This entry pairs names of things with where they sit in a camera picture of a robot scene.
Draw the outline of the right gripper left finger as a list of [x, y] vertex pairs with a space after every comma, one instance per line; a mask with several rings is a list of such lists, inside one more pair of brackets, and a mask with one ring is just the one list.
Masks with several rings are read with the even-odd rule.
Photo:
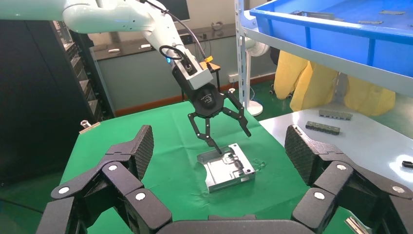
[[171, 211], [142, 182], [153, 149], [150, 125], [111, 146], [95, 167], [52, 190], [37, 233], [85, 234], [109, 209], [135, 234], [154, 234], [170, 224]]

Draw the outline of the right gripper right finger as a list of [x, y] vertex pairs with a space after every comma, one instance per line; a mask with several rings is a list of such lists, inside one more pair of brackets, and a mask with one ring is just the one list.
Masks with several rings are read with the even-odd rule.
[[408, 187], [353, 162], [335, 145], [311, 139], [298, 125], [286, 130], [285, 151], [309, 187], [292, 219], [322, 233], [339, 207], [375, 234], [413, 231], [413, 193]]

